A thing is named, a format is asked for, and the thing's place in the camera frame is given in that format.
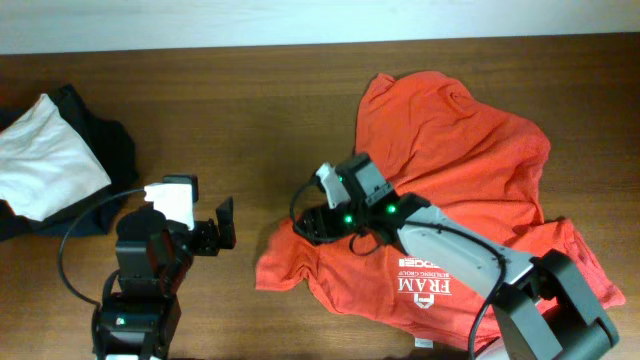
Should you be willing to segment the orange printed t-shirt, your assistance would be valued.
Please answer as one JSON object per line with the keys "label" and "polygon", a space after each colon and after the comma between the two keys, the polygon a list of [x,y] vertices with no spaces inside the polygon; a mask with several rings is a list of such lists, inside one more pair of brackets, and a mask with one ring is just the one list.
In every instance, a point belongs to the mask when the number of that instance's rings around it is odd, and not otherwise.
{"label": "orange printed t-shirt", "polygon": [[[625,301],[568,220],[548,221],[539,182],[551,145],[531,121],[475,100],[438,72],[386,74],[359,105],[356,149],[370,155],[399,193],[415,193],[463,226],[501,245],[541,256],[567,254],[604,307]],[[378,247],[366,236],[314,246],[285,221],[256,266],[262,291],[306,282],[330,312],[359,315],[457,348],[499,334],[482,298],[429,262]]]}

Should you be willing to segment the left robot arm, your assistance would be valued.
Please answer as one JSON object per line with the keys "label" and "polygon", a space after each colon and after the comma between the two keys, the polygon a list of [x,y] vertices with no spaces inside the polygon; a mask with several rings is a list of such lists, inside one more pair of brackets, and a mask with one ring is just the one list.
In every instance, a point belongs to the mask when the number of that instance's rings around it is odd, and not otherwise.
{"label": "left robot arm", "polygon": [[181,317],[177,292],[196,256],[216,256],[236,245],[234,202],[192,230],[151,205],[116,226],[118,269],[105,281],[92,318],[98,359],[166,359]]}

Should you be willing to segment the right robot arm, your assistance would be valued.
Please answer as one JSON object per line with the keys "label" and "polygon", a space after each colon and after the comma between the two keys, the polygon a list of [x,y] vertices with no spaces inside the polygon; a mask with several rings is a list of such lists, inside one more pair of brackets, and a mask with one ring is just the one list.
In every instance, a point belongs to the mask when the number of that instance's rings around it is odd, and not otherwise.
{"label": "right robot arm", "polygon": [[289,212],[313,245],[370,233],[381,246],[431,262],[482,297],[471,359],[600,359],[619,342],[613,321],[571,258],[499,245],[415,193],[400,195],[368,154],[322,164],[308,186],[324,204]]}

